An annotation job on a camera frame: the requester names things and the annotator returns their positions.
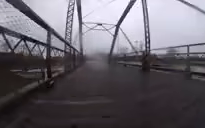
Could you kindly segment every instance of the bridge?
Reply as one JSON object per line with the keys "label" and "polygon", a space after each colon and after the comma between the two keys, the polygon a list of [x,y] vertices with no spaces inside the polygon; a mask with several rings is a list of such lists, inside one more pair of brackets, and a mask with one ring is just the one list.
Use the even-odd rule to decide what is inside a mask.
{"label": "bridge", "polygon": [[[121,27],[136,2],[143,49]],[[69,0],[63,36],[26,2],[0,0],[0,128],[205,128],[205,42],[152,48],[147,6],[129,0],[111,24],[84,21],[95,10]],[[99,59],[84,53],[90,31],[112,37]],[[131,51],[115,52],[120,34]]]}

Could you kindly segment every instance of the overcast sky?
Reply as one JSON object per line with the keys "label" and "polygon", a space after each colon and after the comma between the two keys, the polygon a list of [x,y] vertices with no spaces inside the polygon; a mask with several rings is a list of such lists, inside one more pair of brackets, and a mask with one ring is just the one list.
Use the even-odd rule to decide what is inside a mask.
{"label": "overcast sky", "polygon": [[[45,21],[64,36],[68,0],[23,0],[35,10]],[[84,21],[106,22],[116,24],[129,0],[116,0],[106,7],[102,5],[111,0],[82,0],[83,16],[98,8]],[[205,10],[205,0],[188,0]],[[205,16],[181,4],[176,0],[148,0],[151,45],[152,48],[205,42]],[[75,15],[74,33],[78,30]],[[144,40],[141,2],[136,4],[121,26],[130,39]],[[108,52],[111,36],[105,32],[91,31],[84,36],[84,50]],[[123,35],[119,35],[115,50],[129,47]]]}

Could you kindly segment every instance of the vertical post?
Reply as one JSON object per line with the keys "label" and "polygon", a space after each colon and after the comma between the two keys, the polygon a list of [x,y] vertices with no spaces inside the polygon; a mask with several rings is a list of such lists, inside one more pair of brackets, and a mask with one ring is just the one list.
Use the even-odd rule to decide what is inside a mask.
{"label": "vertical post", "polygon": [[75,50],[73,49],[73,67],[76,67],[76,54],[75,54]]}
{"label": "vertical post", "polygon": [[83,55],[83,19],[82,19],[82,5],[81,5],[81,0],[76,1],[77,4],[77,12],[78,12],[78,19],[79,19],[79,43],[80,43],[80,53]]}
{"label": "vertical post", "polygon": [[150,71],[150,27],[149,27],[149,14],[147,7],[147,0],[142,0],[143,18],[144,18],[144,33],[145,33],[145,53],[143,54],[142,70]]}
{"label": "vertical post", "polygon": [[47,33],[47,55],[46,55],[47,78],[52,78],[51,73],[51,31]]}
{"label": "vertical post", "polygon": [[186,75],[191,77],[191,66],[190,66],[190,46],[187,45],[187,58],[186,58]]}
{"label": "vertical post", "polygon": [[66,68],[67,68],[67,66],[66,66],[66,61],[67,61],[67,53],[66,53],[66,49],[67,49],[67,46],[66,46],[66,43],[64,44],[64,71],[66,72]]}

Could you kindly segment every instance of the asphalt road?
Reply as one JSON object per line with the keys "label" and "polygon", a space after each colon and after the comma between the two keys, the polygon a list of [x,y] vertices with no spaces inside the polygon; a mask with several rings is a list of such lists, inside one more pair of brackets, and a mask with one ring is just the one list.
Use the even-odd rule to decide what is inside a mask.
{"label": "asphalt road", "polygon": [[25,128],[205,128],[205,82],[89,61],[16,113]]}

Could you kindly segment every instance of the steel truss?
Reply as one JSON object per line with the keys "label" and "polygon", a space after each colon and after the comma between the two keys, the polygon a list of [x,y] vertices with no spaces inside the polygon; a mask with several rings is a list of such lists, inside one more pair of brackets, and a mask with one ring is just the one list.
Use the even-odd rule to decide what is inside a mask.
{"label": "steel truss", "polygon": [[73,27],[74,12],[75,12],[75,0],[69,0],[67,18],[66,18],[65,40],[70,44],[72,43],[72,27]]}

